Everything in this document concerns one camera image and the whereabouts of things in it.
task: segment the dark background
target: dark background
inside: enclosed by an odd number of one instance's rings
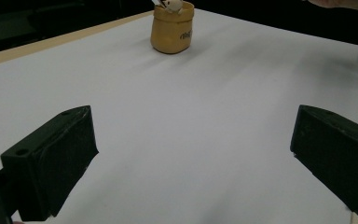
[[[241,20],[358,45],[356,10],[316,7],[301,0],[189,2],[196,8]],[[153,7],[151,0],[0,0],[0,20],[19,20],[26,27],[24,32],[16,34],[13,25],[12,35],[7,31],[6,36],[0,37],[0,50],[114,21]]]

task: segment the white table surface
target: white table surface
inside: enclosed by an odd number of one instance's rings
[[[0,63],[0,154],[91,105],[100,154],[45,223],[350,223],[290,141],[299,105],[358,121],[358,46],[196,9],[165,55],[152,20]]]

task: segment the tan jar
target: tan jar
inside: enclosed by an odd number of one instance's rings
[[[150,43],[156,50],[174,54],[190,46],[193,33],[194,5],[183,2],[182,13],[168,12],[155,6]]]

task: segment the table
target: table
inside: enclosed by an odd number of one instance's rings
[[[0,154],[92,108],[100,154],[47,223],[349,223],[289,147],[299,105],[358,121],[358,46],[196,9],[165,55],[152,20],[0,54]]]

